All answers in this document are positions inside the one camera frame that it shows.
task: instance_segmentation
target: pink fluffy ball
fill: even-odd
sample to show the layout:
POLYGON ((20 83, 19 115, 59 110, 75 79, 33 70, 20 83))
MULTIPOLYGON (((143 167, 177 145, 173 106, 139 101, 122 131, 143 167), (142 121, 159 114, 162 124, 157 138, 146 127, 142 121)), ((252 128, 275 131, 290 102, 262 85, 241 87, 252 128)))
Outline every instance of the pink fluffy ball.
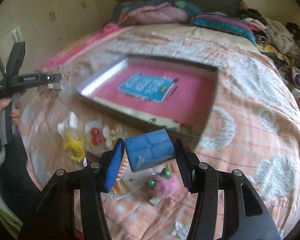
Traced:
POLYGON ((179 190, 179 181, 175 175, 171 175, 169 179, 162 176, 155 177, 154 197, 167 198, 171 197, 179 190))

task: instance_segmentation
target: black pants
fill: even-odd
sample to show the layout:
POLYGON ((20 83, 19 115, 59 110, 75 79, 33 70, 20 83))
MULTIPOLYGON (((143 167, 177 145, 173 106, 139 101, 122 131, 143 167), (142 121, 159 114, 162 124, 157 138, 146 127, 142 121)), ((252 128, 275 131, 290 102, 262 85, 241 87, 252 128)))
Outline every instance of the black pants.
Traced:
POLYGON ((1 196, 15 215, 25 221, 40 195, 27 170, 27 154, 20 136, 5 146, 6 159, 0 168, 1 196))

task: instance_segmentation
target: green ball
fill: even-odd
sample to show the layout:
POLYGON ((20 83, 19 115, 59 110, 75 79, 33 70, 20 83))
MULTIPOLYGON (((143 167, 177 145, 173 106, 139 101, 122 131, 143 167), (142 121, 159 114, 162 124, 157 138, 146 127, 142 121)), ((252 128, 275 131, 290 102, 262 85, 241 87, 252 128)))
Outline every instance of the green ball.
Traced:
POLYGON ((146 185, 150 188, 154 188, 155 187, 155 179, 148 179, 146 182, 146 185))
POLYGON ((169 179, 171 177, 171 171, 169 168, 165 167, 162 171, 161 171, 162 176, 164 176, 166 179, 169 179))

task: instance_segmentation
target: metal screw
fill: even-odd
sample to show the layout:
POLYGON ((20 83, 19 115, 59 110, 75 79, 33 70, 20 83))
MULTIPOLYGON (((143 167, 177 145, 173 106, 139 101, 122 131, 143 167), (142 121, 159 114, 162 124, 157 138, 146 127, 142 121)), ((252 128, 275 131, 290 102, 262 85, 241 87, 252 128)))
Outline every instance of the metal screw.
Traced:
POLYGON ((207 163, 199 163, 198 164, 198 167, 200 168, 200 169, 206 169, 206 168, 208 168, 208 164, 207 163))
POLYGON ((59 170, 57 170, 56 174, 58 176, 62 176, 63 174, 65 174, 65 170, 64 169, 59 169, 59 170))
POLYGON ((242 175, 242 171, 240 171, 240 170, 234 170, 233 173, 238 177, 240 177, 242 175))
POLYGON ((100 167, 100 163, 91 163, 90 167, 93 168, 93 169, 97 169, 97 168, 100 167))

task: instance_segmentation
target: bedspread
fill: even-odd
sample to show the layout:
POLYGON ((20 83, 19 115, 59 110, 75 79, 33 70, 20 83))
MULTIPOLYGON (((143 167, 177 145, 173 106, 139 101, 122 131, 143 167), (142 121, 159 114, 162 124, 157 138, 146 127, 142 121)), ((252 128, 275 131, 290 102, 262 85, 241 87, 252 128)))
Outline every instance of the bedspread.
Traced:
MULTIPOLYGON (((76 98, 75 87, 122 53, 181 58, 218 67, 218 88, 212 113, 194 152, 217 170, 242 170, 255 187, 281 236, 300 218, 300 111, 269 58, 247 39, 195 26, 148 25, 119 33, 53 72, 65 76, 57 99, 36 96, 26 106, 19 126, 28 154, 28 172, 39 188, 60 168, 81 169, 62 153, 57 123, 69 111, 79 125, 100 114, 76 98)), ((129 135, 142 133, 128 127, 129 135)), ((167 163, 182 183, 175 160, 167 163)), ((156 206, 139 194, 103 194, 113 239, 186 239, 196 195, 182 188, 156 206)), ((76 226, 80 210, 76 206, 76 226)), ((223 195, 219 194, 215 238, 221 237, 223 195)))

